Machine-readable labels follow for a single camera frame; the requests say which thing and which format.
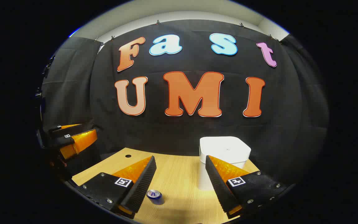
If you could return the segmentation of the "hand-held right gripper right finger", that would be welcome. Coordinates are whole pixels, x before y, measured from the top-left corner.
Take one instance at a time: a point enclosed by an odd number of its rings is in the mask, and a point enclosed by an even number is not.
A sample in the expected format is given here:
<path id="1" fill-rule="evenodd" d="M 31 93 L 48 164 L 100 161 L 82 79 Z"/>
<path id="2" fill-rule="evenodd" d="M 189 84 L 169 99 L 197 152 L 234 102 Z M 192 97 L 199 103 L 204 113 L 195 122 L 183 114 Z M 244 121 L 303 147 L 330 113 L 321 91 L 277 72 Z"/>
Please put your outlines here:
<path id="1" fill-rule="evenodd" d="M 287 185 L 260 170 L 247 172 L 210 155 L 205 162 L 213 189 L 228 218 L 254 214 L 288 191 Z"/>

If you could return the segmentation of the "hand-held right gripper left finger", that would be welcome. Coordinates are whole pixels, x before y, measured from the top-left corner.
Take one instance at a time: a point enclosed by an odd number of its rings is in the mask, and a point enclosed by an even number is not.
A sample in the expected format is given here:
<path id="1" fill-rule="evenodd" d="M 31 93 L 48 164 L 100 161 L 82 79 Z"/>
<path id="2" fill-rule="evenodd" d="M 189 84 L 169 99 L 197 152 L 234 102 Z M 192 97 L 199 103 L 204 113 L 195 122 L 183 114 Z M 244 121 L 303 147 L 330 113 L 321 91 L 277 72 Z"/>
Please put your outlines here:
<path id="1" fill-rule="evenodd" d="M 149 156 L 114 174 L 100 172 L 76 189 L 106 210 L 134 218 L 156 169 L 155 157 Z"/>

